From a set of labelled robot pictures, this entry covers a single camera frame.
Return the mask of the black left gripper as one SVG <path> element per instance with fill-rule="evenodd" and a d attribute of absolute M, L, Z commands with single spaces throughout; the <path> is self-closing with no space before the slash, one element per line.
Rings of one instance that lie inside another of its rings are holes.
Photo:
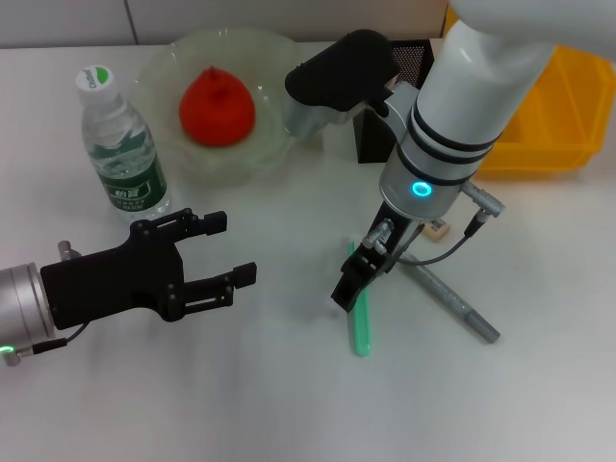
<path fill-rule="evenodd" d="M 135 308 L 173 322 L 184 314 L 232 306 L 236 289 L 256 283 L 256 264 L 184 284 L 175 246 L 226 229 L 225 212 L 200 217 L 186 208 L 132 223 L 127 241 L 115 248 L 43 267 L 40 276 L 55 326 L 67 329 Z"/>

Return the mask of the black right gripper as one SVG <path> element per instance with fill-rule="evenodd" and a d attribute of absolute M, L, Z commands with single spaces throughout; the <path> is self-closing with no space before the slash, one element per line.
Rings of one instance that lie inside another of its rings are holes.
<path fill-rule="evenodd" d="M 381 204 L 367 235 L 352 254 L 353 261 L 346 261 L 341 268 L 341 278 L 331 298 L 346 313 L 353 310 L 360 293 L 371 280 L 388 273 L 399 256 L 402 240 L 407 230 L 417 226 L 416 219 L 400 215 L 386 202 Z"/>

